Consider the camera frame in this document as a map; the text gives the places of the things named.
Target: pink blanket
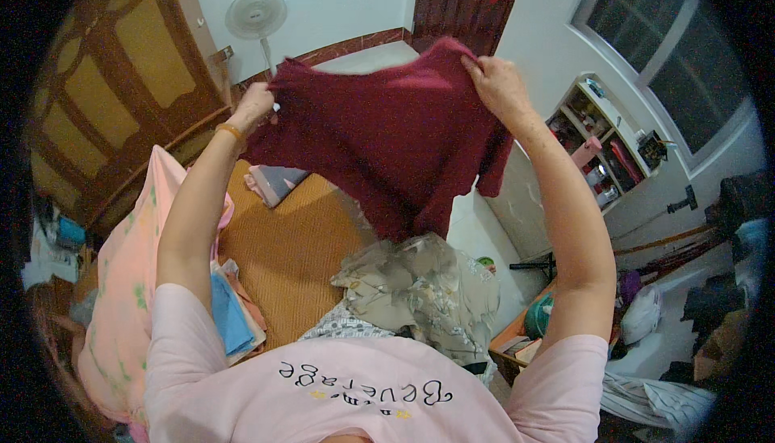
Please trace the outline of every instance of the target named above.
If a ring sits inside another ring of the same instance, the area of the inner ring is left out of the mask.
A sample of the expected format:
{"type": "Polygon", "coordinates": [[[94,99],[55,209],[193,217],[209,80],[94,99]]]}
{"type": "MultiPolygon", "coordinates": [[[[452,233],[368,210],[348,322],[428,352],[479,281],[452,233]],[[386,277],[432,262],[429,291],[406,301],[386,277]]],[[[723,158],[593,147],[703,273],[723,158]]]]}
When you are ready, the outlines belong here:
{"type": "MultiPolygon", "coordinates": [[[[156,289],[159,236],[186,170],[154,146],[142,193],[132,212],[111,232],[98,257],[98,295],[78,375],[102,413],[130,426],[138,443],[148,441],[142,405],[150,314],[156,289]]],[[[226,195],[219,228],[234,204],[226,195]]]]}

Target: white bag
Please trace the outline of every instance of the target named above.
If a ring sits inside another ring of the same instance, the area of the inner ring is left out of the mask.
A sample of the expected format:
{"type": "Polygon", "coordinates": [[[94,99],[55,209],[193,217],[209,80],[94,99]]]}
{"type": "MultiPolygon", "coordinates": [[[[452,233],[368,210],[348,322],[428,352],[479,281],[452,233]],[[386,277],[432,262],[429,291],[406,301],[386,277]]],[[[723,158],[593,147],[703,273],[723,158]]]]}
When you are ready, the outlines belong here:
{"type": "Polygon", "coordinates": [[[656,329],[662,309],[662,292],[654,285],[646,285],[635,295],[622,318],[622,341],[633,344],[656,329]]]}

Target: white standing fan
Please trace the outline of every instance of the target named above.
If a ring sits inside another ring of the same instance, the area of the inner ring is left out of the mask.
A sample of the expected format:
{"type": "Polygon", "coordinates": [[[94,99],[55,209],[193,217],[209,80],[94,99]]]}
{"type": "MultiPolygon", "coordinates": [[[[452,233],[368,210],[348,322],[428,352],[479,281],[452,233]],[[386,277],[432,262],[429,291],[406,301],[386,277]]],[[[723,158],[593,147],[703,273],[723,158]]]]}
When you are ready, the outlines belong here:
{"type": "Polygon", "coordinates": [[[280,29],[287,16],[285,0],[233,0],[226,11],[226,28],[242,40],[260,41],[266,64],[274,76],[277,69],[266,37],[280,29]]]}

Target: woman's left hand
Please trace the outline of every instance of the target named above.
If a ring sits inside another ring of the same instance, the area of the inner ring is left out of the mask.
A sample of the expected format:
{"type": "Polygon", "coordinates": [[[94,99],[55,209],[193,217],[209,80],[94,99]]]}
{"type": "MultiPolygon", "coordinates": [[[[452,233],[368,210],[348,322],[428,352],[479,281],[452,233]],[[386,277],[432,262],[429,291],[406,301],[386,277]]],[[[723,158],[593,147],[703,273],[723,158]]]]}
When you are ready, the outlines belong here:
{"type": "Polygon", "coordinates": [[[252,134],[259,125],[266,124],[267,120],[272,124],[277,123],[277,116],[272,110],[274,95],[266,89],[266,85],[264,82],[251,84],[239,101],[234,115],[227,121],[245,137],[252,134]]]}

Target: maroon knit sweater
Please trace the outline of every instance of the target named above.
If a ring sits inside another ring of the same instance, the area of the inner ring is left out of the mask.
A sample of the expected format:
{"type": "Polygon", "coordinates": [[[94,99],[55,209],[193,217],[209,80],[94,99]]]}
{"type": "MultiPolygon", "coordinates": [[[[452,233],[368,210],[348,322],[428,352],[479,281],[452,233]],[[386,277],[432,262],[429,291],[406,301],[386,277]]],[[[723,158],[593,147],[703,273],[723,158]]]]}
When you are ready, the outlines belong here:
{"type": "Polygon", "coordinates": [[[242,158],[320,174],[360,202],[379,238],[445,238],[452,199],[477,174],[480,194],[498,195],[513,143],[462,55],[474,58],[444,38],[412,63],[367,75],[286,59],[270,83],[280,121],[259,128],[242,158]]]}

